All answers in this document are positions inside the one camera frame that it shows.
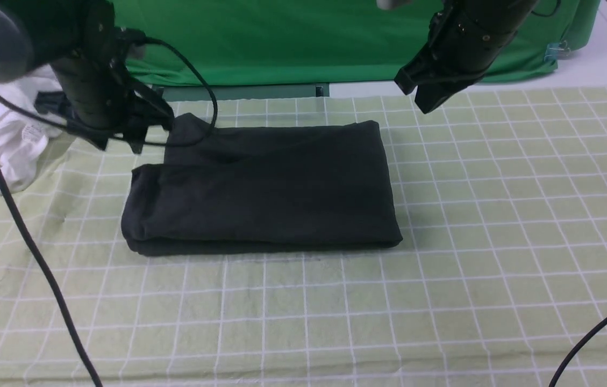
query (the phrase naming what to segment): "black wire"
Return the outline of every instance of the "black wire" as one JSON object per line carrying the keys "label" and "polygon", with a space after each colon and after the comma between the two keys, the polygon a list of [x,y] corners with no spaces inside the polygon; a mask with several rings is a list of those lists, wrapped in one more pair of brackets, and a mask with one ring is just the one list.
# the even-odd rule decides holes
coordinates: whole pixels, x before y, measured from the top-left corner
{"label": "black wire", "polygon": [[52,293],[55,294],[55,299],[57,300],[57,305],[60,307],[60,312],[62,313],[62,318],[65,320],[65,325],[67,326],[67,330],[69,331],[69,335],[72,336],[72,341],[74,346],[76,347],[76,352],[78,352],[81,361],[84,363],[87,371],[89,372],[90,379],[94,382],[96,387],[102,386],[102,382],[100,381],[100,377],[95,371],[94,365],[90,361],[88,354],[86,353],[86,348],[84,348],[81,343],[81,339],[79,338],[78,333],[76,332],[76,327],[74,326],[74,321],[72,321],[72,315],[69,313],[69,309],[67,308],[67,303],[65,302],[65,297],[62,295],[62,291],[60,291],[60,287],[57,285],[57,281],[55,280],[55,276],[52,275],[52,271],[50,271],[50,267],[48,267],[47,262],[45,262],[45,258],[38,250],[38,246],[33,241],[33,237],[30,232],[28,232],[28,228],[26,228],[26,224],[24,223],[24,219],[21,217],[21,213],[19,213],[19,208],[14,203],[14,198],[11,196],[11,192],[9,191],[9,187],[4,180],[4,176],[2,171],[0,170],[0,192],[4,198],[4,202],[9,209],[9,213],[14,218],[14,223],[16,224],[16,228],[19,229],[19,233],[21,233],[24,242],[28,246],[28,249],[33,254],[35,261],[40,266],[40,270],[42,270],[45,275],[45,279],[48,281],[50,285],[50,289],[52,289]]}
{"label": "black wire", "polygon": [[[152,45],[156,45],[156,46],[166,47],[169,51],[173,52],[173,54],[175,54],[183,62],[183,64],[186,65],[186,67],[188,67],[191,70],[191,73],[193,73],[193,75],[196,76],[196,78],[198,79],[198,81],[200,81],[200,83],[203,85],[205,90],[208,91],[208,95],[210,95],[210,101],[212,101],[212,120],[210,121],[210,127],[208,127],[208,131],[205,133],[205,135],[203,135],[199,139],[196,139],[196,140],[193,140],[190,142],[177,142],[177,143],[168,144],[167,142],[154,142],[154,141],[145,141],[144,140],[144,141],[133,141],[132,143],[147,145],[150,147],[165,147],[165,148],[185,148],[185,147],[192,147],[194,145],[197,145],[198,143],[207,139],[207,137],[210,137],[210,135],[212,135],[215,132],[215,125],[217,124],[217,115],[218,115],[217,96],[215,96],[215,92],[212,91],[212,88],[210,87],[210,85],[208,85],[208,82],[205,81],[205,78],[203,78],[203,76],[198,72],[198,70],[195,68],[195,66],[193,66],[193,64],[188,59],[186,59],[186,57],[183,56],[183,54],[181,54],[181,52],[179,52],[178,49],[171,46],[170,44],[168,44],[165,41],[162,41],[160,39],[154,39],[154,38],[146,39],[146,44],[152,44]],[[28,117],[32,120],[36,120],[36,121],[38,121],[40,123],[44,123],[46,125],[52,125],[53,127],[56,127],[60,130],[68,132],[68,133],[72,132],[71,127],[68,127],[67,125],[64,125],[64,124],[56,123],[52,120],[48,120],[47,118],[43,118],[38,114],[31,113],[28,110],[20,108],[17,105],[14,105],[13,103],[4,99],[4,97],[1,95],[0,95],[0,103],[3,104],[4,107],[8,108],[9,110],[13,110],[14,112],[20,113],[20,115]],[[83,132],[92,138],[111,139],[111,140],[116,140],[116,141],[128,142],[127,140],[122,139],[122,137],[118,137],[114,133],[107,133],[104,130],[96,130],[94,128],[84,125],[83,123],[70,121],[70,124],[74,125],[73,129],[78,130],[79,132]]]}
{"label": "black wire", "polygon": [[532,11],[531,14],[533,14],[537,17],[553,17],[559,11],[560,7],[561,7],[561,0],[556,0],[556,5],[554,6],[554,9],[552,10],[552,12],[544,15],[544,14],[540,14],[535,11]]}
{"label": "black wire", "polygon": [[576,344],[576,346],[573,347],[571,352],[569,352],[568,355],[566,355],[566,358],[564,358],[563,362],[561,362],[561,365],[559,365],[556,372],[554,373],[554,376],[552,377],[551,382],[549,382],[549,387],[555,387],[556,383],[559,381],[559,377],[561,377],[561,374],[566,369],[566,366],[568,366],[569,363],[571,363],[571,360],[573,360],[573,357],[576,356],[576,353],[578,353],[581,350],[581,348],[583,348],[583,346],[585,346],[586,343],[588,343],[588,341],[590,341],[590,339],[593,338],[593,336],[596,335],[599,331],[601,331],[605,326],[607,326],[607,316],[599,324],[597,324],[593,329],[591,329],[588,332],[588,334],[586,334],[583,338],[581,338],[581,341],[578,341],[578,343]]}
{"label": "black wire", "polygon": [[[179,58],[183,62],[183,64],[185,64],[186,67],[191,70],[191,73],[193,73],[193,75],[196,76],[196,79],[198,79],[198,81],[201,83],[201,85],[208,92],[208,95],[210,95],[210,101],[212,101],[212,121],[210,122],[210,127],[208,128],[208,132],[204,137],[202,137],[201,139],[195,140],[193,142],[165,144],[165,146],[173,147],[173,148],[174,147],[190,147],[190,146],[197,144],[198,142],[201,142],[203,139],[209,137],[210,135],[212,135],[212,133],[215,131],[215,124],[217,124],[217,97],[215,97],[215,93],[214,93],[214,91],[212,91],[212,88],[210,87],[210,85],[208,85],[208,82],[205,81],[205,78],[203,78],[203,76],[198,72],[198,70],[195,68],[195,66],[193,66],[193,64],[188,59],[186,59],[186,57],[183,56],[183,54],[181,54],[181,52],[178,51],[178,49],[173,47],[168,42],[165,42],[160,39],[155,39],[155,38],[146,38],[145,43],[152,44],[155,46],[165,47],[166,49],[171,51],[173,54],[175,54],[176,57]],[[144,142],[144,145],[159,146],[160,144],[158,142]]]}

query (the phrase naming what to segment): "grid tablecloth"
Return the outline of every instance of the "grid tablecloth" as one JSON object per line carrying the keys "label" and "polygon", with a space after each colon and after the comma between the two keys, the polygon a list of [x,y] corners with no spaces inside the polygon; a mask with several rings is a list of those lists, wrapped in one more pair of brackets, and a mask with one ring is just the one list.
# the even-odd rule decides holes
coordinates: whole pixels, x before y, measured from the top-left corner
{"label": "grid tablecloth", "polygon": [[[607,315],[607,88],[470,91],[427,116],[409,97],[224,101],[219,125],[362,120],[404,235],[384,252],[149,260],[119,217],[162,149],[50,145],[16,200],[107,384],[547,384]],[[0,198],[0,385],[26,382],[89,384]],[[560,385],[607,385],[607,330]]]}

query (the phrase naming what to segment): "white garment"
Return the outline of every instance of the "white garment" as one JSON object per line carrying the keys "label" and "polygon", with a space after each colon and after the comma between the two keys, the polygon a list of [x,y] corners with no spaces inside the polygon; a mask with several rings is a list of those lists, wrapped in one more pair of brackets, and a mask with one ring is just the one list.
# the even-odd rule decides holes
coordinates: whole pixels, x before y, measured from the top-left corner
{"label": "white garment", "polygon": [[[35,113],[38,91],[58,91],[60,84],[49,66],[12,83],[0,84],[0,95],[9,102]],[[61,123],[51,114],[45,118]],[[36,162],[50,139],[60,130],[23,117],[0,103],[0,169],[10,191],[22,191],[35,179]]]}

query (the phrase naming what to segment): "black fabric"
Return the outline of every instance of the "black fabric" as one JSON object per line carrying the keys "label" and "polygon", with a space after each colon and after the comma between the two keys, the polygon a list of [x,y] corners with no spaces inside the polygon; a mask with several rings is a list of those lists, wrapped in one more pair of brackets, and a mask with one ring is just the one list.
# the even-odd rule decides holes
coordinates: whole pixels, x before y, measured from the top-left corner
{"label": "black fabric", "polygon": [[[176,118],[168,142],[203,135]],[[402,241],[374,121],[223,128],[133,170],[122,235],[146,256],[391,248]]]}

